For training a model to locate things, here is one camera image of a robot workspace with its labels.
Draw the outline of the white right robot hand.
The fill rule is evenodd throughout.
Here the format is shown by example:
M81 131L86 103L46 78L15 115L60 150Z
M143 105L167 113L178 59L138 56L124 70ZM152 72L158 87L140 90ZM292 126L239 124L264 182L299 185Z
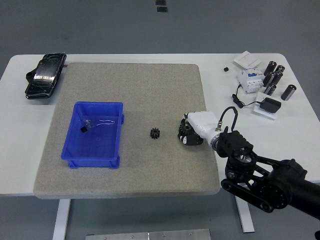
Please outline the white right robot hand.
M218 119L212 111L196 111L184 114L177 136L186 146L201 145L206 140L208 145L214 149L220 132Z

